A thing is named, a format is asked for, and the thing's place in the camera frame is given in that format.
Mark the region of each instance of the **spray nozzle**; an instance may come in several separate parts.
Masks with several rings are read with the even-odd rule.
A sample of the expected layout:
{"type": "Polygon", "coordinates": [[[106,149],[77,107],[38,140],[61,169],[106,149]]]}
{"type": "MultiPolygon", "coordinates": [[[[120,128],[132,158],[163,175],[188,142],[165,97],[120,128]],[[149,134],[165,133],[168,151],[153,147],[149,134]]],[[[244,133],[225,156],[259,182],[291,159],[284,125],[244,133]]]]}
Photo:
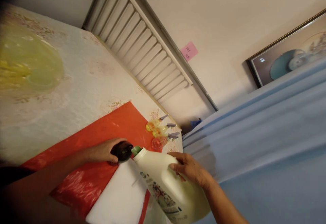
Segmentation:
{"type": "Polygon", "coordinates": [[[179,137],[177,136],[177,135],[179,135],[179,134],[180,134],[180,132],[169,133],[167,137],[168,137],[169,139],[172,139],[172,138],[173,138],[173,139],[177,139],[177,138],[179,138],[179,137]]]}
{"type": "Polygon", "coordinates": [[[175,126],[176,126],[176,124],[173,124],[173,123],[168,123],[166,126],[167,126],[168,128],[170,128],[170,127],[175,127],[175,126]]]}
{"type": "Polygon", "coordinates": [[[165,115],[165,116],[162,116],[161,118],[159,118],[160,120],[164,120],[166,117],[168,117],[169,115],[165,115]]]}

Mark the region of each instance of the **picture frame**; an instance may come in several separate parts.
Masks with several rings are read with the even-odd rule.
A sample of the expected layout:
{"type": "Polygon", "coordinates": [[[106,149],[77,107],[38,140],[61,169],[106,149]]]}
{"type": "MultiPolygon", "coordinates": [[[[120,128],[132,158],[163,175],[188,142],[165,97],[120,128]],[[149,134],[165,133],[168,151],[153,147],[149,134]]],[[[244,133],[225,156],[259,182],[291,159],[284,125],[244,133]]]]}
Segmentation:
{"type": "Polygon", "coordinates": [[[246,60],[258,88],[326,56],[326,9],[246,60]]]}

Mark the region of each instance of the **green bottle cap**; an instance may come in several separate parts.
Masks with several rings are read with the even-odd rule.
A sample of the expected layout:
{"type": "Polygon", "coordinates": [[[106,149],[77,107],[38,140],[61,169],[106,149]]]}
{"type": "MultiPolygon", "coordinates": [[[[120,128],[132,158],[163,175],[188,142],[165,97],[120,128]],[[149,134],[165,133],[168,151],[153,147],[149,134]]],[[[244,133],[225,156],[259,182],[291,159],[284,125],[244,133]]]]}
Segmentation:
{"type": "Polygon", "coordinates": [[[135,146],[135,147],[131,150],[131,152],[132,152],[132,154],[133,154],[134,156],[136,156],[137,154],[139,154],[140,151],[142,151],[142,148],[139,147],[139,146],[135,146]]]}

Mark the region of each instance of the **white radiator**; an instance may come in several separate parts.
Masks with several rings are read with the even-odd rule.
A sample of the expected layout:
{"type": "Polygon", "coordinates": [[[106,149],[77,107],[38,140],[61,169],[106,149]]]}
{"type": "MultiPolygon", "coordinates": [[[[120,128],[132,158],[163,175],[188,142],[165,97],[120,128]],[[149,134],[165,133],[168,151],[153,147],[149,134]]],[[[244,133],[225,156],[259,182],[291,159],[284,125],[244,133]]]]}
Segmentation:
{"type": "Polygon", "coordinates": [[[192,85],[135,0],[96,0],[85,28],[108,45],[158,102],[192,85]]]}

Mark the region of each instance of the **white foam sheet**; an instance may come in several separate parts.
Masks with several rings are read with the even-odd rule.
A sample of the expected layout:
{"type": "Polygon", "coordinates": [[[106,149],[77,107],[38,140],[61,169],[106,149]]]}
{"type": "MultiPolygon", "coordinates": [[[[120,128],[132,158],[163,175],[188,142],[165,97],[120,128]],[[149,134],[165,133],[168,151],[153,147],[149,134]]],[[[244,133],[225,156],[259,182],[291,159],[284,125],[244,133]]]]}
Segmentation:
{"type": "Polygon", "coordinates": [[[90,224],[138,224],[146,186],[134,162],[121,163],[86,217],[90,224]]]}

